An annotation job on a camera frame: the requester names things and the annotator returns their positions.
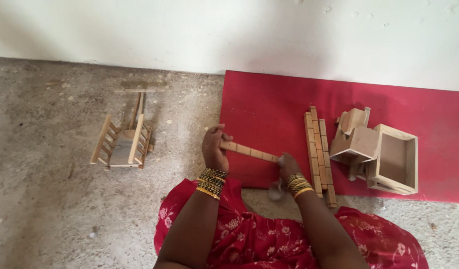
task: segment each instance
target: white wall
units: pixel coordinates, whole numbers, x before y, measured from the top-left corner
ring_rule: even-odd
[[[459,0],[0,0],[0,57],[459,90]]]

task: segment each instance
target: red cloth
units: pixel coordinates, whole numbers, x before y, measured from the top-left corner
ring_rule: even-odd
[[[316,106],[326,120],[352,108],[371,108],[369,128],[385,124],[418,136],[419,192],[400,195],[347,180],[349,167],[331,160],[336,194],[459,203],[459,92],[325,79],[226,71],[220,123],[234,142],[277,156],[285,151],[309,178],[304,113]],[[267,189],[278,180],[276,164],[228,152],[230,174],[245,188]]]
[[[162,202],[155,231],[155,249],[163,240],[196,181],[183,180]],[[335,217],[351,236],[372,269],[429,268],[417,240],[395,224],[372,214],[341,207]],[[248,212],[241,199],[241,183],[227,179],[221,193],[218,223],[209,268],[319,268],[307,241],[303,222],[268,219]]]

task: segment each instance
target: concrete floor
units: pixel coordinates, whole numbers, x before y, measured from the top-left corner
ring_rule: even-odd
[[[223,81],[0,58],[0,268],[151,268],[161,198],[204,168],[200,145],[219,121]],[[143,171],[104,172],[89,160],[105,115],[128,126],[136,98],[114,90],[138,85],[165,90],[145,96],[155,150]],[[265,217],[300,218],[287,197],[276,204],[262,190],[243,197]],[[459,204],[349,196],[338,203],[411,232],[431,268],[459,268]]]

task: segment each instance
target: woman's arm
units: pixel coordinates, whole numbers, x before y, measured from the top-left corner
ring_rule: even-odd
[[[296,160],[285,153],[281,177],[301,173]],[[306,191],[296,197],[301,211],[306,236],[322,269],[369,268],[346,230],[314,191]]]
[[[228,159],[220,150],[220,141],[231,141],[233,137],[224,134],[223,128],[224,125],[216,125],[209,129],[201,149],[207,168],[228,172]],[[217,199],[195,191],[168,231],[154,269],[205,269],[215,236],[218,205]]]

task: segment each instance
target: bangle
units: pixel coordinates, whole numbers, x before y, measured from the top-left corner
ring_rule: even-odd
[[[296,199],[299,194],[306,191],[314,191],[312,185],[304,178],[302,174],[293,174],[286,179],[288,191]]]
[[[199,178],[197,178],[197,190],[220,200],[221,191],[226,182],[224,179],[227,175],[228,173],[226,172],[206,168]]]

